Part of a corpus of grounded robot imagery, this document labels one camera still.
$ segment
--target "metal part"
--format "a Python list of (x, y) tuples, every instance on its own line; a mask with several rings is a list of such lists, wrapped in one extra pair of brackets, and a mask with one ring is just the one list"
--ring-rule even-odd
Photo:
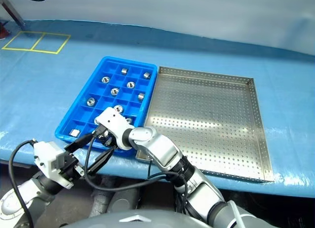
[(81, 176), (84, 176), (84, 170), (81, 166), (79, 165), (75, 165), (74, 166), (74, 169), (81, 175)]
[(127, 69), (127, 68), (122, 68), (122, 74), (123, 74), (123, 75), (126, 75), (127, 72), (128, 72), (128, 69)]
[(150, 75), (150, 73), (145, 72), (145, 73), (143, 74), (143, 77), (144, 77), (145, 79), (150, 79), (150, 78), (151, 78), (151, 75)]
[(171, 138), (201, 170), (273, 180), (252, 78), (161, 67), (145, 126)]
[(115, 109), (115, 111), (117, 111), (118, 113), (122, 113), (123, 110), (124, 110), (123, 106), (120, 106), (120, 105), (114, 106), (114, 109)]
[(80, 134), (80, 131), (77, 129), (72, 129), (69, 133), (69, 135), (73, 136), (73, 137), (78, 137)]
[(105, 77), (102, 78), (102, 83), (107, 84), (109, 82), (109, 80), (110, 80), (110, 78), (105, 76)]
[(127, 83), (127, 87), (130, 88), (130, 89), (133, 89), (135, 86), (135, 83), (134, 82), (128, 82)]
[(143, 93), (139, 93), (138, 100), (142, 101), (143, 99), (144, 99), (144, 94)]
[(111, 95), (113, 95), (113, 96), (116, 96), (116, 95), (118, 94), (118, 92), (119, 92), (119, 89), (118, 89), (118, 88), (113, 88), (113, 89), (110, 91)]
[(88, 106), (94, 106), (94, 104), (95, 104), (95, 99), (94, 98), (89, 98), (87, 100), (87, 105)]
[(126, 118), (126, 121), (128, 122), (128, 124), (132, 123), (132, 119), (131, 118)]

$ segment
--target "table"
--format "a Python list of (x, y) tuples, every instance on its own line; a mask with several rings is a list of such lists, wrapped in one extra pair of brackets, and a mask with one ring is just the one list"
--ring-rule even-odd
[[(252, 183), (208, 176), (221, 189), (315, 197), (315, 59), (281, 49), (166, 32), (146, 27), (75, 21), (28, 21), (35, 32), (70, 34), (57, 54), (0, 50), (0, 159), (8, 160), (21, 141), (64, 142), (54, 131), (104, 56), (174, 68), (253, 77), (275, 181)], [(15, 35), (18, 27), (6, 25)], [(19, 45), (29, 36), (22, 35)], [(3, 47), (10, 38), (0, 40)], [(41, 48), (56, 49), (57, 39)], [(75, 155), (80, 162), (86, 150)], [(93, 152), (91, 160), (99, 153)], [(33, 164), (27, 146), (16, 156)], [(100, 170), (145, 179), (148, 165), (113, 157)]]

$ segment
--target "silver robot arm segment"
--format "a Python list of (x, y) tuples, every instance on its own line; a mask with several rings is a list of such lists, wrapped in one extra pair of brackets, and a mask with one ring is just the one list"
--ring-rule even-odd
[[(18, 188), (34, 221), (55, 199), (55, 196), (48, 193), (35, 178), (24, 182)], [(1, 227), (28, 227), (28, 220), (13, 189), (0, 200), (0, 224)]]
[[(220, 191), (197, 167), (190, 164), (173, 141), (153, 127), (128, 129), (123, 141), (124, 144), (129, 141), (133, 148), (146, 153), (162, 172), (171, 171), (184, 176), (188, 184), (186, 210), (191, 216), (214, 228), (273, 227), (237, 207), (234, 202), (229, 202), (232, 205), (225, 202)], [(172, 183), (177, 192), (184, 192), (185, 186), (181, 179)]]

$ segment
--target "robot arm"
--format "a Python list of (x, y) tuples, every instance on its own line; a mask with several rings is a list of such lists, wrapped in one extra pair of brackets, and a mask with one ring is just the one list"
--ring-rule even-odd
[[(111, 141), (115, 146), (123, 150), (132, 147), (141, 150), (162, 172), (181, 175), (172, 180), (172, 183), (177, 192), (183, 194), (186, 185), (182, 178), (187, 182), (185, 209), (192, 217), (214, 228), (273, 227), (237, 207), (234, 202), (225, 202), (222, 194), (207, 177), (190, 164), (171, 139), (156, 129), (135, 128), (111, 107), (106, 108), (96, 121), (99, 127), (93, 133), (74, 141), (65, 150), (53, 142), (34, 144), (35, 163), (40, 172), (19, 187), (33, 220), (37, 220), (62, 188), (70, 189), (75, 180), (84, 176), (82, 165), (72, 153), (86, 145), (92, 137), (101, 138), (108, 133), (115, 138)], [(89, 167), (88, 174), (95, 174), (104, 166), (111, 153), (101, 154)], [(3, 227), (28, 227), (26, 216), (13, 190), (0, 200), (0, 224)]]
[[(237, 207), (234, 202), (225, 202), (220, 191), (197, 167), (191, 165), (173, 141), (158, 133), (153, 127), (128, 126), (117, 129), (116, 124), (123, 126), (125, 119), (121, 115), (117, 115), (112, 108), (107, 108), (100, 114), (97, 121), (106, 126), (113, 135), (117, 135), (120, 131), (119, 135), (122, 135), (122, 138), (119, 140), (123, 145), (122, 149), (133, 147), (141, 150), (153, 160), (162, 172), (175, 172), (183, 175), (188, 185), (186, 210), (194, 218), (214, 228), (273, 227)], [(185, 186), (182, 179), (175, 179), (172, 183), (178, 193), (184, 193)]]

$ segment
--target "blue plastic tray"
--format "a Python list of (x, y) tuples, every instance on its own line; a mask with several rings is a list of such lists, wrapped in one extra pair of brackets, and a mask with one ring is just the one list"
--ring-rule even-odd
[[(122, 68), (128, 69), (127, 75), (121, 73)], [(66, 142), (73, 142), (76, 137), (69, 135), (71, 130), (79, 130), (78, 137), (92, 132), (97, 127), (94, 123), (95, 117), (107, 107), (115, 105), (121, 105), (124, 108), (122, 115), (131, 118), (132, 125), (142, 126), (149, 108), (157, 70), (157, 67), (152, 64), (104, 57), (60, 122), (55, 131), (56, 137)], [(145, 72), (151, 74), (150, 79), (143, 77)], [(110, 78), (108, 83), (101, 81), (105, 76)], [(129, 81), (135, 83), (134, 89), (126, 87)], [(116, 96), (111, 95), (112, 88), (119, 89)], [(139, 93), (145, 94), (142, 101), (138, 100)], [(88, 106), (87, 100), (91, 97), (95, 99), (95, 104)], [(93, 148), (107, 149), (97, 140), (93, 144)], [(134, 155), (135, 150), (118, 149), (115, 153), (127, 157)]]

